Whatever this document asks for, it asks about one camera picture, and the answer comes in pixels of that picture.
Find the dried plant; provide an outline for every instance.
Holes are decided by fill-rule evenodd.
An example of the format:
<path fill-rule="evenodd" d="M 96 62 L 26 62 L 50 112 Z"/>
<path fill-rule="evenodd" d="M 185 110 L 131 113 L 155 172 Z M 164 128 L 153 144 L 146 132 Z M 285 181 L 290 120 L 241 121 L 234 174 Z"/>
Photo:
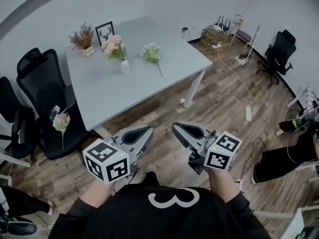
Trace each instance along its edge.
<path fill-rule="evenodd" d="M 93 32 L 93 27 L 84 23 L 80 26 L 80 31 L 74 31 L 68 38 L 76 48 L 86 50 L 92 45 Z"/>

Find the black t-shirt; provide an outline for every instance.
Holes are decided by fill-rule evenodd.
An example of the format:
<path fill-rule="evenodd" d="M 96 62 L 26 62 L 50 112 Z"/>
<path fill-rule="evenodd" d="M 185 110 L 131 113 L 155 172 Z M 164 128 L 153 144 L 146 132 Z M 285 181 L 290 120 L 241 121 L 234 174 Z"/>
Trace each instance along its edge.
<path fill-rule="evenodd" d="M 229 203 L 202 188 L 127 185 L 99 208 L 78 199 L 49 238 L 254 238 L 267 231 L 240 193 Z"/>

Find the wooden floor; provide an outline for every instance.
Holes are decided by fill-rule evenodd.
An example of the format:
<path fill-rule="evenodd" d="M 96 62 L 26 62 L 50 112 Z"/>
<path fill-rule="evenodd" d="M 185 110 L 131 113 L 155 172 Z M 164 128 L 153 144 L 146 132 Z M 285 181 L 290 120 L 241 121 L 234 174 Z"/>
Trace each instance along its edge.
<path fill-rule="evenodd" d="M 203 47 L 194 44 L 197 49 Z M 241 176 L 244 163 L 250 156 L 255 138 L 261 137 L 267 149 L 287 145 L 288 135 L 276 137 L 278 122 L 285 119 L 292 95 L 280 82 L 279 85 L 268 87 L 269 79 L 264 73 L 256 74 L 258 57 L 252 58 L 245 66 L 240 66 L 233 58 L 238 55 L 243 45 L 236 41 L 235 45 L 221 53 L 224 62 L 233 69 L 253 96 L 250 105 L 252 122 L 245 122 L 245 107 L 249 103 L 249 95 L 236 76 L 229 71 L 211 50 L 202 53 L 213 62 L 199 86 L 191 106 L 184 109 L 180 98 L 186 96 L 192 79 L 186 79 L 163 92 L 149 98 L 125 113 L 108 121 L 104 126 L 113 134 L 120 129 L 137 124 L 148 124 L 154 128 L 154 138 L 150 143 L 150 154 L 139 160 L 140 168 L 154 162 L 158 167 L 158 176 L 163 185 L 173 187 L 209 186 L 206 173 L 198 176 L 187 165 L 189 152 L 183 148 L 174 137 L 171 125 L 175 121 L 198 122 L 210 130 L 228 131 L 240 138 L 243 143 L 235 160 L 231 174 L 234 179 Z M 251 208 L 261 211 L 293 212 L 297 207 L 310 205 L 318 192 L 318 183 L 308 184 L 306 181 L 315 175 L 308 170 L 290 173 L 289 177 L 254 185 L 250 182 L 254 164 L 259 161 L 263 147 L 260 141 L 255 144 L 252 158 L 248 161 L 244 172 L 242 190 L 251 203 Z M 2 169 L 2 174 L 8 174 L 9 166 Z M 36 155 L 36 163 L 29 169 L 13 166 L 11 175 L 13 186 L 41 200 L 51 199 L 57 205 L 57 212 L 65 213 L 72 203 L 90 185 L 93 180 L 81 165 L 79 153 L 49 161 L 40 151 Z M 48 223 L 53 223 L 55 216 L 41 214 Z M 44 223 L 35 215 L 29 216 L 38 226 Z M 269 219 L 261 219 L 269 224 Z M 46 227 L 39 229 L 37 238 L 46 238 Z M 278 234 L 271 233 L 273 238 Z"/>

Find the black office chair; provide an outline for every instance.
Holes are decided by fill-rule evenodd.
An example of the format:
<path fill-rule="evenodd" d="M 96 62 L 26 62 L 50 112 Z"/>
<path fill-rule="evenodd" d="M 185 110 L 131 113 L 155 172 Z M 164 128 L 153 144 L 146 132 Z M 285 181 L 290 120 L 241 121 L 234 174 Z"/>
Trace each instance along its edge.
<path fill-rule="evenodd" d="M 30 154 L 33 157 L 37 139 L 34 113 L 32 108 L 26 108 L 19 102 L 6 77 L 0 79 L 0 113 L 8 123 L 13 123 L 11 136 L 0 134 L 0 139 L 11 141 L 4 154 L 14 158 Z"/>
<path fill-rule="evenodd" d="M 85 129 L 79 108 L 75 101 L 72 85 L 65 86 L 55 50 L 43 54 L 38 48 L 26 53 L 17 65 L 16 81 L 28 96 L 39 114 L 40 133 L 44 141 L 44 151 L 50 160 L 64 157 L 80 149 L 89 133 Z M 67 108 L 70 124 L 63 137 L 49 120 L 51 110 L 59 106 L 62 112 Z"/>
<path fill-rule="evenodd" d="M 266 69 L 258 70 L 257 74 L 259 74 L 259 72 L 261 71 L 267 72 L 269 74 L 271 82 L 269 87 L 273 85 L 272 77 L 274 77 L 277 80 L 277 85 L 279 84 L 279 80 L 276 75 L 277 72 L 281 73 L 282 75 L 286 75 L 286 72 L 290 68 L 293 69 L 291 63 L 289 63 L 289 67 L 286 69 L 286 64 L 289 57 L 296 50 L 295 43 L 295 37 L 292 34 L 290 34 L 287 30 L 284 30 L 282 33 L 278 32 L 274 46 L 269 44 L 269 48 L 265 53 L 267 58 L 267 64 L 263 63 L 262 61 L 258 61 L 258 64 L 262 64 Z"/>

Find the flower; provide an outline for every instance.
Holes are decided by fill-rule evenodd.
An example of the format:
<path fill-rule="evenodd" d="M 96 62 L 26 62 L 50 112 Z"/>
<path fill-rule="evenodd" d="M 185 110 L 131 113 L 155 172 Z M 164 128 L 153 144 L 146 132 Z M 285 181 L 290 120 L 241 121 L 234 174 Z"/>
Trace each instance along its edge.
<path fill-rule="evenodd" d="M 124 61 L 126 57 L 126 49 L 122 43 L 122 38 L 119 35 L 111 36 L 102 45 L 103 52 L 109 57 L 109 59 L 116 59 Z"/>
<path fill-rule="evenodd" d="M 55 130 L 60 131 L 62 133 L 62 148 L 63 146 L 63 136 L 65 134 L 65 131 L 70 123 L 70 115 L 67 114 L 57 114 L 53 120 L 53 126 Z"/>
<path fill-rule="evenodd" d="M 161 76 L 163 77 L 163 74 L 160 69 L 159 61 L 161 59 L 161 50 L 160 46 L 157 46 L 155 43 L 149 43 L 148 45 L 143 46 L 143 50 L 140 53 L 141 57 L 144 57 L 147 61 L 155 63 L 160 71 Z"/>
<path fill-rule="evenodd" d="M 121 45 L 122 38 L 121 38 L 121 36 L 119 36 L 118 34 L 116 34 L 116 35 L 111 36 L 111 37 L 108 39 L 108 41 L 109 41 L 110 43 L 115 44 L 116 46 L 119 46 L 119 45 Z"/>

